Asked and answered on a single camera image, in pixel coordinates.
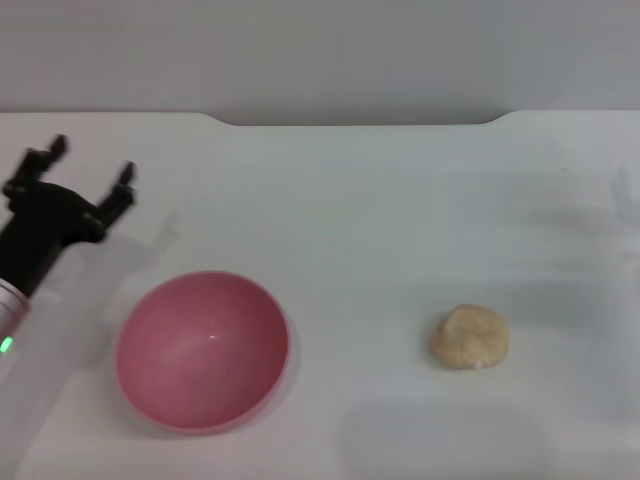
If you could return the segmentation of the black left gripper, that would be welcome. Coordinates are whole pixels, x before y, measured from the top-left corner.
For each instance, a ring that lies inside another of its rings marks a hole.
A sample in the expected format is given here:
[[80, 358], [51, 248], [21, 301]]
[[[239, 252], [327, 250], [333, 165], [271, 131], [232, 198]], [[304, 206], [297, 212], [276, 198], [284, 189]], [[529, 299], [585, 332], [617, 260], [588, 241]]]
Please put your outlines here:
[[[28, 149], [10, 181], [39, 180], [67, 149], [66, 135], [57, 135], [47, 150]], [[50, 183], [5, 187], [11, 218], [1, 229], [1, 279], [29, 298], [67, 247], [103, 241], [106, 231], [135, 204], [136, 172], [136, 165], [126, 161], [96, 207]]]

